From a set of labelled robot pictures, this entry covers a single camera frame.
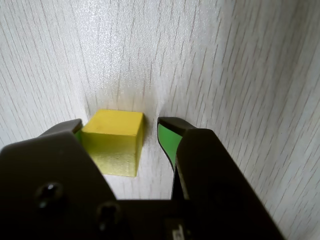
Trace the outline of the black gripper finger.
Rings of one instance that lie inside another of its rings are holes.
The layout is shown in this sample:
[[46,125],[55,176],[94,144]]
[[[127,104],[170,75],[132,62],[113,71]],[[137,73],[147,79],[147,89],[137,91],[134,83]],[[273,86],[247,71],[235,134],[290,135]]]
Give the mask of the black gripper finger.
[[192,203],[200,240],[281,240],[283,235],[208,128],[178,117],[157,119],[158,142],[174,172],[173,196]]
[[123,212],[80,144],[82,126],[64,121],[1,150],[1,239],[150,239],[149,226]]

